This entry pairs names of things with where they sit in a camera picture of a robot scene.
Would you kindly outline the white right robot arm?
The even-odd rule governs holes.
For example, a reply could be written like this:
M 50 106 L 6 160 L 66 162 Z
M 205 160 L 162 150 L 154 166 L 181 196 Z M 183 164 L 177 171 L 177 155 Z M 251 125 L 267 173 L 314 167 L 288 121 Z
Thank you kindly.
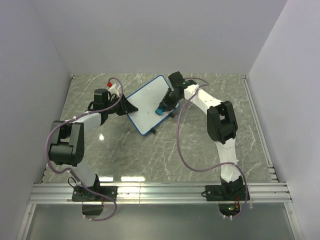
M 213 201 L 247 201 L 249 191 L 244 173 L 238 166 L 235 149 L 238 123 L 233 105 L 230 101 L 222 101 L 203 90 L 208 86 L 204 81 L 199 85 L 192 77 L 184 78 L 177 71 L 169 75 L 169 88 L 156 109 L 157 115 L 173 110 L 177 103 L 184 99 L 185 104 L 192 103 L 206 115 L 207 133 L 218 150 L 221 168 L 221 184 L 205 191 L 207 200 Z

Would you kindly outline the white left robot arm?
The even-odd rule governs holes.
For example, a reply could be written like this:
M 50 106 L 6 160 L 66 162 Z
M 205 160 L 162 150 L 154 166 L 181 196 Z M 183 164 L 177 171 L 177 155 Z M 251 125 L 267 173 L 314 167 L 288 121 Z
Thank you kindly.
M 87 110 L 69 120 L 55 120 L 45 143 L 47 164 L 56 174 L 70 172 L 74 201 L 115 200 L 115 189 L 107 191 L 98 175 L 85 163 L 85 134 L 103 125 L 109 115 L 128 115 L 139 109 L 130 103 L 122 90 L 98 88 Z

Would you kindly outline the blue framed whiteboard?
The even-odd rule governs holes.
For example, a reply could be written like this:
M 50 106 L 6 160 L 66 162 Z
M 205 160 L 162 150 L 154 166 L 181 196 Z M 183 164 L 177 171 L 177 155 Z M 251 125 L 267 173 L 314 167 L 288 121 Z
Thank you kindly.
M 156 113 L 169 87 L 165 77 L 158 75 L 126 98 L 138 108 L 138 111 L 129 113 L 127 116 L 142 136 L 150 132 L 154 133 L 155 127 L 175 111 L 173 109 L 169 112 L 162 112 L 161 115 Z

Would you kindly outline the blue whiteboard eraser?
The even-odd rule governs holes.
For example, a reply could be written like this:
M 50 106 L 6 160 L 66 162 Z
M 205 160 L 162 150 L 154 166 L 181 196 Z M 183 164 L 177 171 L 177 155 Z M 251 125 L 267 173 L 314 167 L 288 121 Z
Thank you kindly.
M 163 109 L 163 108 L 157 108 L 157 109 L 155 110 L 155 113 L 156 113 L 157 115 L 159 115 L 159 116 L 161 116 L 161 115 L 163 114 L 163 112 L 164 112 L 164 109 Z

